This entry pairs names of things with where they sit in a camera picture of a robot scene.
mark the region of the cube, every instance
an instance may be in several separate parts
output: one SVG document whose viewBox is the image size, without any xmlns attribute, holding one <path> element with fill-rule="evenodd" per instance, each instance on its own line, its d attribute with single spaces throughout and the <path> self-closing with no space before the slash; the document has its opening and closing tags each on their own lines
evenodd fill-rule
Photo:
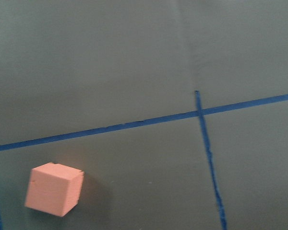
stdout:
<svg viewBox="0 0 288 230">
<path fill-rule="evenodd" d="M 25 206 L 63 217 L 78 203 L 84 172 L 47 163 L 31 170 Z"/>
</svg>

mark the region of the orange cube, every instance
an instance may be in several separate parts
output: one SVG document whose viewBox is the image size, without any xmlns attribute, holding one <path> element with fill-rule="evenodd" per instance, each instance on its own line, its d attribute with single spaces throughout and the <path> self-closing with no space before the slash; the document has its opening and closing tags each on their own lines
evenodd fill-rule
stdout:
<svg viewBox="0 0 288 230">
<path fill-rule="evenodd" d="M 31 170 L 25 206 L 63 217 L 78 203 L 84 172 L 47 163 Z"/>
</svg>

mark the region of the cube top face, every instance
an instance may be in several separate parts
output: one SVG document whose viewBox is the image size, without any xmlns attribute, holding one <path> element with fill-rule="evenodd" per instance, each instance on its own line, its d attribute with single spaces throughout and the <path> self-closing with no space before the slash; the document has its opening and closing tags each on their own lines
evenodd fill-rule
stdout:
<svg viewBox="0 0 288 230">
<path fill-rule="evenodd" d="M 39 167 L 33 168 L 32 170 L 41 173 L 50 174 L 62 179 L 70 180 L 79 175 L 81 170 L 75 169 L 62 164 L 47 163 Z"/>
<path fill-rule="evenodd" d="M 25 206 L 63 217 L 77 205 L 84 172 L 48 163 L 31 170 Z"/>
</svg>

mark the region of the cube front face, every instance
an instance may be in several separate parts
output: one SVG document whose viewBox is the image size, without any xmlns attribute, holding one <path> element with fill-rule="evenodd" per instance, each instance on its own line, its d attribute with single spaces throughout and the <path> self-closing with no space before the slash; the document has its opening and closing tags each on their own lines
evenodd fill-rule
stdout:
<svg viewBox="0 0 288 230">
<path fill-rule="evenodd" d="M 25 206 L 62 217 L 78 203 L 84 173 L 74 169 L 70 179 L 62 178 L 55 170 L 45 171 L 44 166 L 56 167 L 49 164 L 31 170 Z"/>
</svg>

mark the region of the foam block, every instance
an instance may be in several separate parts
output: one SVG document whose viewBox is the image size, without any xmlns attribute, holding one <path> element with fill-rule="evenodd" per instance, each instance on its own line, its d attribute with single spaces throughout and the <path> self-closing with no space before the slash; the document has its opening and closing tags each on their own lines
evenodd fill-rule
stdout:
<svg viewBox="0 0 288 230">
<path fill-rule="evenodd" d="M 78 203 L 84 172 L 47 163 L 31 170 L 25 206 L 63 217 Z"/>
</svg>

